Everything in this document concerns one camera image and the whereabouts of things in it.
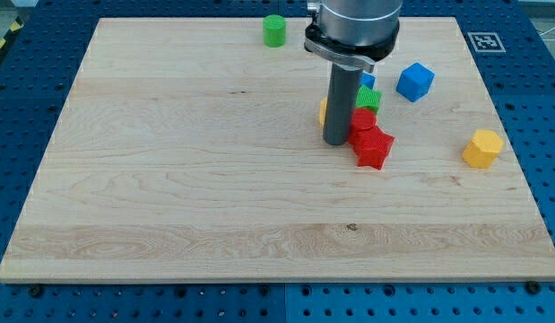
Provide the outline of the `black silver tool flange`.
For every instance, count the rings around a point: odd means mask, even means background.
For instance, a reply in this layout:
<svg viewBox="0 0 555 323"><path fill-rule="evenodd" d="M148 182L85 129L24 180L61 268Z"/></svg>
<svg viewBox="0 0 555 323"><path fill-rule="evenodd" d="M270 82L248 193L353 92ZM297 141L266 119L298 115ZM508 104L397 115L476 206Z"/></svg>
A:
<svg viewBox="0 0 555 323"><path fill-rule="evenodd" d="M375 63L386 58L394 49L400 23L389 36L370 46L345 45L328 38L314 22L305 29L304 47L331 63L361 69L366 73L374 71Z"/></svg>

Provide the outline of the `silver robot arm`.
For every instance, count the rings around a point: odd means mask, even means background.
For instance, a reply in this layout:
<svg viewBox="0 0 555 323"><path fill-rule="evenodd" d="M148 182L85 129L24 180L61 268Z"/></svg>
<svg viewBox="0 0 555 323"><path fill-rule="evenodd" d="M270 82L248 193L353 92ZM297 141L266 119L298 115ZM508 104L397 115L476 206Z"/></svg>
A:
<svg viewBox="0 0 555 323"><path fill-rule="evenodd" d="M307 2L305 50L332 63L323 128L328 144L348 140L361 76L392 52L402 5L402 0Z"/></svg>

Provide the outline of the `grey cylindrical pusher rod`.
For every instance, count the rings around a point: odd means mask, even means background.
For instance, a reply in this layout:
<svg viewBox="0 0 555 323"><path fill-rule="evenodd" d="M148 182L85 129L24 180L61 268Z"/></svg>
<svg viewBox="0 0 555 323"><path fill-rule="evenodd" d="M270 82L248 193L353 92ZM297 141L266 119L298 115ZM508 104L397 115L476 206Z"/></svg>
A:
<svg viewBox="0 0 555 323"><path fill-rule="evenodd" d="M332 64L323 129L323 138L330 145L348 140L361 76L359 68Z"/></svg>

